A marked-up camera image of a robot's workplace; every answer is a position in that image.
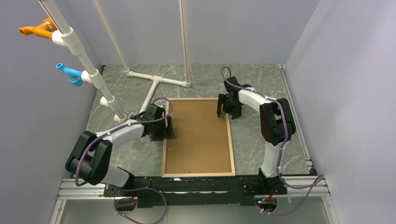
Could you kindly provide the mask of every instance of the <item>orange pipe fitting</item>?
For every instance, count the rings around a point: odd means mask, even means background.
[[[34,34],[48,39],[52,39],[52,32],[55,30],[57,30],[57,28],[49,17],[43,20],[42,23],[36,27],[19,28],[19,32],[24,36]]]

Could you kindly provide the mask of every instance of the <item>gray marble surface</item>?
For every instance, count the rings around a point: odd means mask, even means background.
[[[220,75],[224,64],[191,65],[191,88],[160,83],[154,93],[157,97],[217,97],[226,93]],[[286,91],[276,65],[228,65],[241,84],[251,84],[255,89],[275,98],[286,98]],[[183,65],[132,65],[131,71],[184,80]],[[103,77],[107,87],[116,99],[129,111],[138,113],[151,87],[149,80],[123,75],[120,65],[106,66]],[[104,131],[118,123],[113,121],[114,113],[99,104],[102,97],[97,92],[87,129],[91,132]],[[242,116],[231,121],[231,135],[235,171],[237,175],[257,174],[264,158],[265,140],[261,135],[259,114],[243,106]],[[113,149],[110,163],[124,168],[134,175],[161,175],[163,142],[150,142],[149,138],[133,140],[126,145]],[[305,154],[298,133],[288,144],[283,160],[284,174],[307,174]]]

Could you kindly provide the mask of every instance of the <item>blue object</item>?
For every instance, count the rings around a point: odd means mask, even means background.
[[[58,63],[57,68],[69,77],[69,81],[73,86],[79,87],[83,84],[84,81],[81,79],[82,71],[66,68],[62,63]]]

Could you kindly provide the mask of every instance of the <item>wooden board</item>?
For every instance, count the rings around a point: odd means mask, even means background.
[[[230,118],[217,117],[218,99],[170,100],[175,138],[164,140],[162,177],[235,176]]]

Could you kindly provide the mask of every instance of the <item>purple cable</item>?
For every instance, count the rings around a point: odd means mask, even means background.
[[[163,119],[165,119],[165,118],[167,118],[167,117],[170,116],[170,114],[172,113],[172,110],[173,110],[173,104],[172,104],[172,102],[171,102],[170,100],[168,100],[167,98],[164,98],[164,97],[160,97],[160,98],[155,99],[155,100],[152,102],[152,104],[155,103],[156,101],[160,100],[160,99],[164,99],[164,100],[166,100],[166,101],[169,102],[169,112],[168,112],[168,114],[166,114],[166,115],[163,116],[162,118],[155,119],[155,120],[138,121],[138,122],[131,123],[130,125],[129,125],[129,124],[123,124],[123,125],[118,126],[118,127],[116,127],[115,129],[113,129],[113,130],[111,130],[111,131],[109,131],[109,132],[107,132],[107,133],[104,133],[104,134],[101,135],[101,136],[98,136],[97,138],[95,138],[95,139],[87,146],[87,148],[85,148],[85,151],[84,151],[83,154],[81,155],[80,161],[78,162],[78,165],[77,165],[76,177],[75,177],[75,180],[74,180],[74,182],[75,182],[75,184],[76,184],[77,186],[80,187],[80,186],[83,186],[84,184],[87,183],[87,182],[79,183],[79,182],[78,182],[78,177],[80,176],[81,165],[83,164],[84,158],[85,158],[86,155],[88,154],[89,149],[95,144],[95,142],[97,142],[97,141],[100,140],[101,138],[106,137],[106,136],[108,136],[108,135],[110,135],[110,134],[112,134],[112,133],[114,133],[114,132],[117,132],[117,131],[123,129],[123,128],[129,127],[129,126],[132,126],[132,125],[137,125],[137,124],[147,124],[147,123],[158,122],[158,121],[163,120]]]
[[[301,203],[298,204],[298,206],[295,207],[292,211],[286,212],[286,213],[282,213],[282,214],[271,214],[271,215],[274,215],[274,216],[275,216],[275,215],[288,215],[288,214],[291,214],[291,213],[293,213],[294,211],[296,211],[296,210],[303,204],[303,202],[306,200],[306,198],[308,197],[309,193],[311,192],[312,188],[313,188],[315,185],[317,185],[319,182],[321,182],[321,181],[324,179],[324,176],[323,176],[323,175],[320,175],[320,176],[318,176],[318,177],[315,179],[315,181],[314,181],[312,184],[306,185],[306,186],[302,186],[302,187],[295,187],[295,186],[292,186],[292,185],[288,184],[288,183],[282,178],[281,173],[280,173],[278,167],[280,167],[280,165],[281,165],[282,154],[283,154],[283,147],[284,147],[284,145],[286,144],[287,139],[289,138],[289,134],[288,134],[288,132],[287,132],[287,124],[286,124],[286,121],[285,121],[285,119],[284,119],[284,111],[283,111],[282,104],[281,104],[279,101],[275,100],[275,99],[269,98],[268,96],[264,95],[263,93],[261,93],[261,92],[259,92],[259,91],[251,90],[251,89],[248,89],[248,88],[245,88],[245,87],[242,87],[242,86],[237,86],[237,85],[232,84],[231,82],[229,82],[229,81],[226,79],[226,76],[224,75],[224,69],[228,69],[228,72],[230,73],[230,77],[231,77],[231,69],[230,69],[228,66],[225,66],[225,67],[223,67],[223,68],[221,69],[221,76],[223,77],[224,81],[225,81],[227,84],[229,84],[229,85],[232,86],[232,87],[241,89],[241,90],[246,90],[246,91],[254,92],[254,93],[256,93],[256,94],[258,94],[258,95],[260,95],[260,96],[262,96],[262,97],[268,99],[269,101],[276,103],[276,104],[278,105],[278,107],[279,107],[279,110],[281,111],[283,128],[284,128],[284,130],[285,130],[285,139],[283,140],[283,142],[282,142],[282,144],[281,144],[281,147],[280,147],[279,157],[278,157],[278,161],[277,161],[277,163],[276,163],[276,172],[277,172],[277,174],[278,174],[279,179],[280,179],[286,186],[288,186],[288,187],[290,187],[290,188],[293,188],[293,189],[305,189],[305,188],[310,188],[309,191],[308,191],[308,193],[305,195],[305,198],[304,198],[304,199],[301,201]]]
[[[151,224],[157,224],[157,223],[159,223],[160,221],[162,221],[163,218],[165,217],[166,212],[168,211],[168,205],[166,204],[165,196],[164,196],[161,192],[159,192],[158,190],[153,189],[153,188],[136,188],[136,189],[128,189],[128,190],[126,190],[126,189],[122,189],[122,188],[119,188],[119,187],[114,186],[114,185],[111,185],[111,186],[114,187],[114,188],[116,188],[117,190],[125,191],[125,192],[137,191],[137,190],[152,190],[152,191],[154,191],[154,192],[157,192],[157,193],[162,197],[162,199],[163,199],[163,202],[164,202],[164,204],[165,204],[165,210],[163,211],[162,216],[161,216],[157,221],[155,221],[155,222],[153,222],[153,223],[151,223]],[[133,199],[133,198],[121,198],[121,199],[118,199],[118,200],[115,201],[115,203],[114,203],[114,211],[115,211],[117,214],[119,214],[120,216],[122,216],[122,217],[128,219],[129,221],[132,221],[132,222],[134,222],[134,223],[136,223],[136,224],[144,224],[144,223],[138,222],[138,221],[132,219],[131,217],[126,216],[125,214],[122,214],[121,212],[117,211],[117,204],[118,204],[118,202],[120,202],[120,201],[133,201],[133,202],[135,202],[135,201],[136,201],[135,199]]]

